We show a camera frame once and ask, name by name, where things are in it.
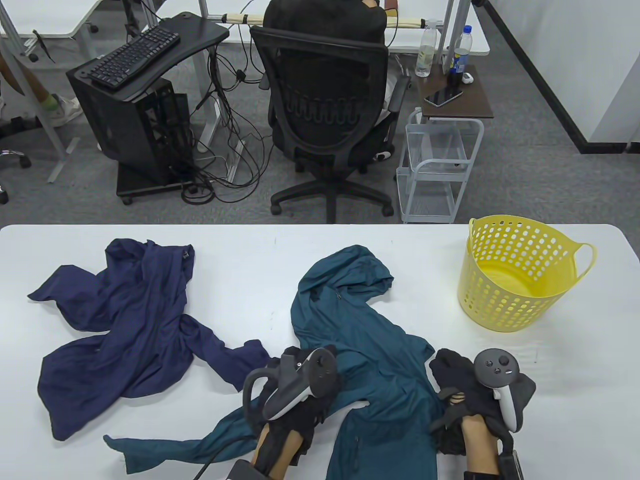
plastic bottle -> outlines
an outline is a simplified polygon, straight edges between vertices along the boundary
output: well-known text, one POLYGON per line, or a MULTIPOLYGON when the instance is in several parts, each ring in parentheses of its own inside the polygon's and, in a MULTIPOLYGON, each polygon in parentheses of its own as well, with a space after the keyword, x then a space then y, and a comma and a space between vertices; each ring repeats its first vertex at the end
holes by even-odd
POLYGON ((437 20, 427 21, 427 28, 422 34, 418 60, 415 62, 415 74, 418 77, 428 77, 431 73, 431 64, 433 63, 433 56, 435 55, 438 45, 436 23, 437 20))
POLYGON ((456 40, 453 50, 453 60, 451 61, 451 69, 447 76, 447 84, 451 86, 459 86, 462 82, 462 74, 465 72, 465 66, 471 51, 473 38, 471 37, 471 25, 465 25, 465 29, 456 40))

yellow plastic basket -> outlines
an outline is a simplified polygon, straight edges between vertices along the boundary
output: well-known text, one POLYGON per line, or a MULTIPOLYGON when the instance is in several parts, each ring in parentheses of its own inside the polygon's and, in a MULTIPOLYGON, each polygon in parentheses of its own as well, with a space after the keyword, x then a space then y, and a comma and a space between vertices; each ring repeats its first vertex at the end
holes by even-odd
POLYGON ((476 323, 497 332, 531 325, 593 267, 596 248, 544 223, 511 215, 469 221, 458 300, 476 323), (592 249, 580 275, 575 252, 592 249))

black keyboard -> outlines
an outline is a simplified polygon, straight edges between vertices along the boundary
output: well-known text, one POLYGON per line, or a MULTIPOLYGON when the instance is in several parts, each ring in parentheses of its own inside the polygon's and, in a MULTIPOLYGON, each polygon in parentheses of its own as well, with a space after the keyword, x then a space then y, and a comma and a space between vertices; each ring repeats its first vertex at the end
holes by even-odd
POLYGON ((153 27, 101 58, 89 71, 88 77, 117 90, 178 42, 180 35, 177 33, 153 27))

black computer case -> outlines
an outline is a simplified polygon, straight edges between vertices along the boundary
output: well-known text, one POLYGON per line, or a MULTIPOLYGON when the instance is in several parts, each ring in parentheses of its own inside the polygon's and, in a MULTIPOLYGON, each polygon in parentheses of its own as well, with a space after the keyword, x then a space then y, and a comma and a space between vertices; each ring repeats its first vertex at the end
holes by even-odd
POLYGON ((159 78, 129 101, 67 76, 102 152, 140 175, 167 185, 193 162, 186 95, 159 78))

black glove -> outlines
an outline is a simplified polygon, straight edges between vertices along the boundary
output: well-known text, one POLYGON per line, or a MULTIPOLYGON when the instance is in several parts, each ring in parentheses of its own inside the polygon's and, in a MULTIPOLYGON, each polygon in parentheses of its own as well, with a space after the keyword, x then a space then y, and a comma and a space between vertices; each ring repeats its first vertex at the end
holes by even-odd
POLYGON ((431 434, 438 450, 444 454, 464 455, 462 418, 480 414, 493 436, 502 440, 503 451, 513 450, 513 437, 502 420, 500 404, 493 398, 493 390, 476 380, 474 364, 468 358, 445 348, 438 350, 429 363, 440 386, 439 398, 447 403, 444 416, 431 424, 431 434), (450 398, 463 393, 463 402, 449 405, 450 398))
MULTIPOLYGON (((337 354, 335 346, 333 345, 329 345, 324 348, 333 353, 334 356, 337 354)), ((301 350, 297 347, 289 347, 282 354, 295 356, 296 363, 302 363, 307 359, 311 352, 313 352, 313 349, 301 350)), ((280 365, 280 359, 272 358, 267 364, 267 368, 275 368, 278 365, 280 365)), ((267 399, 276 390, 277 386, 278 383, 276 380, 271 378, 267 380, 267 383, 262 388, 262 392, 258 397, 257 410, 252 410, 253 412, 258 413, 252 414, 252 417, 248 419, 256 436, 260 435, 260 432, 267 423, 262 416, 262 408, 264 407, 267 399)), ((289 432, 292 430, 297 431, 303 438, 302 446, 291 460, 291 465, 298 464, 300 456, 306 454, 311 446, 311 442, 314 439, 314 429, 319 423, 324 422, 331 405, 340 392, 341 386, 342 382, 340 381, 340 377, 338 377, 334 388, 329 392, 329 394, 320 398, 309 396, 306 400, 298 403, 279 419, 269 422, 269 436, 271 437, 269 439, 269 443, 272 446, 264 445, 264 447, 267 447, 272 451, 263 452, 263 448, 260 449, 258 461, 256 462, 258 470, 262 471, 262 469, 266 469, 267 472, 271 470, 268 465, 275 462, 274 459, 277 459, 280 456, 282 446, 284 446, 284 442, 289 436, 289 432)))

